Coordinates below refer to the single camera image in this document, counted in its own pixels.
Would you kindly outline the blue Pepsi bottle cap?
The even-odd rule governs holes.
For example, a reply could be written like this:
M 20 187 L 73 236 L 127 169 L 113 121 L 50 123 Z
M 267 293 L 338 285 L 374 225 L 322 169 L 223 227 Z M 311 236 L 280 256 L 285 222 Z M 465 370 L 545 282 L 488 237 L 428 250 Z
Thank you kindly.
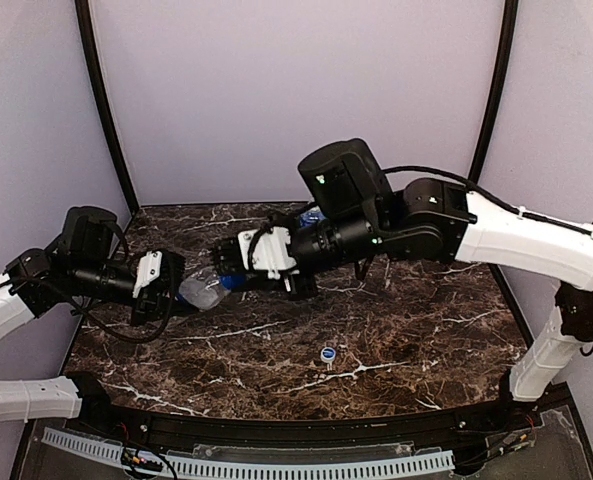
M 220 284 L 223 288 L 232 291 L 240 286 L 244 285 L 246 282 L 245 275 L 222 275 L 219 277 Z

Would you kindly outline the black right corner post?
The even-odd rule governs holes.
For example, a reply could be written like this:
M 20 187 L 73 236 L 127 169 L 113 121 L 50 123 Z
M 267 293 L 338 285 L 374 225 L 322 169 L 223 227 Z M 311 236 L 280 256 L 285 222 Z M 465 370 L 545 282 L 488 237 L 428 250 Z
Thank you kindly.
M 519 9 L 518 0 L 506 0 L 500 25 L 498 46 L 490 82 L 488 97 L 483 113 L 480 131 L 468 172 L 468 179 L 474 183 L 480 181 L 492 135 L 500 109 L 500 103 L 509 67 L 514 33 Z

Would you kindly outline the black corner post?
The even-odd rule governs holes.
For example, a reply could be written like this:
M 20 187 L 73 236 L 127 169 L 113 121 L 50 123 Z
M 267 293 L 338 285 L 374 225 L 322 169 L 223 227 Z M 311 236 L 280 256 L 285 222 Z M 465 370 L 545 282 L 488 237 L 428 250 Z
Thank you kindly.
M 88 0 L 75 0 L 74 6 L 88 78 L 106 146 L 123 199 L 130 215 L 134 216 L 140 210 L 140 204 L 128 172 L 105 85 L 93 26 L 91 3 Z
M 509 67 L 514 33 L 519 9 L 518 0 L 506 0 L 500 25 L 498 46 L 490 82 L 488 97 L 483 113 L 480 131 L 468 172 L 468 179 L 474 183 L 480 181 L 492 135 L 500 109 L 500 103 Z

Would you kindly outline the black table front rail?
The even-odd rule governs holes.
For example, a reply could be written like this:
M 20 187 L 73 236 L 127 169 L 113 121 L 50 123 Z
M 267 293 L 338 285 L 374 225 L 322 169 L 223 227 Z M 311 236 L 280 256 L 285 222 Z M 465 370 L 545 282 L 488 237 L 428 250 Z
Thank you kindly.
M 539 406 L 496 400 L 447 410 L 357 420 L 260 421 L 172 415 L 112 403 L 88 372 L 66 375 L 79 388 L 82 408 L 70 425 L 97 429 L 163 449 L 197 444 L 270 448 L 325 448 L 411 442 L 417 447 L 467 448 L 491 435 L 529 430 Z

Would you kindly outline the white blue bottle cap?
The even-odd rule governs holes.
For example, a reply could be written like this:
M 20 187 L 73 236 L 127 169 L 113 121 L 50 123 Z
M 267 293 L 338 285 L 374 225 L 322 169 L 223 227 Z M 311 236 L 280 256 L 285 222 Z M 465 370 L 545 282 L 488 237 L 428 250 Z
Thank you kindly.
M 325 363 L 332 363 L 336 358 L 336 350 L 332 347 L 324 347 L 320 351 L 320 359 Z

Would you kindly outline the Pepsi bottle blue label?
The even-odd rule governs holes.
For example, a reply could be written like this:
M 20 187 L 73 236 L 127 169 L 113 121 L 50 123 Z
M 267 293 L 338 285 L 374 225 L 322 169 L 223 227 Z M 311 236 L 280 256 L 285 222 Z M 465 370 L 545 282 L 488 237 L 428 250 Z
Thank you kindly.
M 230 290 L 213 267 L 190 273 L 180 284 L 177 299 L 201 311 L 211 310 L 224 300 Z

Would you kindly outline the Pocari Sweat bottle blue label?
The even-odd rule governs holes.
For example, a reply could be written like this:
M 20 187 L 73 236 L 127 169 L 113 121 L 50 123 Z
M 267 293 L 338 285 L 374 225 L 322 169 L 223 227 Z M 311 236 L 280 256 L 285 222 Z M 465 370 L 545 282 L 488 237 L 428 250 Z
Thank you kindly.
M 322 213 L 322 211 L 318 207 L 313 207 L 303 212 L 299 216 L 299 225 L 301 228 L 305 228 L 311 225 L 315 225 L 316 223 L 324 219 L 325 215 Z

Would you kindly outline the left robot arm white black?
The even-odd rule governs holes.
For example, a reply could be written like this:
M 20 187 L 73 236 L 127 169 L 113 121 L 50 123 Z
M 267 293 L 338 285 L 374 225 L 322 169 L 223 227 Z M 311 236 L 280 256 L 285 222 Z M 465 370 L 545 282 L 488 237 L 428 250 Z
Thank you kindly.
M 25 251 L 0 274 L 0 341 L 59 304 L 123 342 L 159 338 L 182 310 L 177 295 L 185 259 L 167 249 L 148 251 L 138 260 L 114 259 L 113 242 L 127 244 L 114 213 L 95 206 L 70 208 L 61 233 L 47 247 Z M 94 316 L 98 304 L 130 308 L 133 326 L 158 326 L 139 337 L 120 333 Z M 0 423 L 103 417 L 109 404 L 104 388 L 85 372 L 0 381 Z

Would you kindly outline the black left corner post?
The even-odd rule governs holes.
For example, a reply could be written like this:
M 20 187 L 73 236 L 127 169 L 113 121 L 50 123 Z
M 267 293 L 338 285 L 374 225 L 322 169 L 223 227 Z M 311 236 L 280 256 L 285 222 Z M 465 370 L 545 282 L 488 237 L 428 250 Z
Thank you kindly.
M 88 0 L 75 0 L 74 6 L 88 78 L 106 146 L 123 199 L 130 215 L 134 216 L 140 210 L 140 204 L 128 172 L 105 85 L 93 26 L 91 3 Z

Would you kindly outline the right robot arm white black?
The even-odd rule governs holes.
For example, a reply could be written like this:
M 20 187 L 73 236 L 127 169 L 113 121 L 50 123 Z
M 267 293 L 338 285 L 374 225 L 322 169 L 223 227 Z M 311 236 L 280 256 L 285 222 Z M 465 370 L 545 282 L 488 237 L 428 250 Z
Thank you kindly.
M 593 343 L 593 221 L 571 223 L 508 204 L 472 181 L 430 167 L 401 190 L 388 182 L 359 138 L 325 145 L 298 166 L 322 213 L 303 227 L 300 212 L 274 213 L 257 229 L 219 240 L 212 261 L 249 289 L 316 292 L 315 276 L 352 265 L 363 278 L 374 258 L 503 265 L 559 281 L 554 308 L 500 394 L 534 403 L 585 344 Z

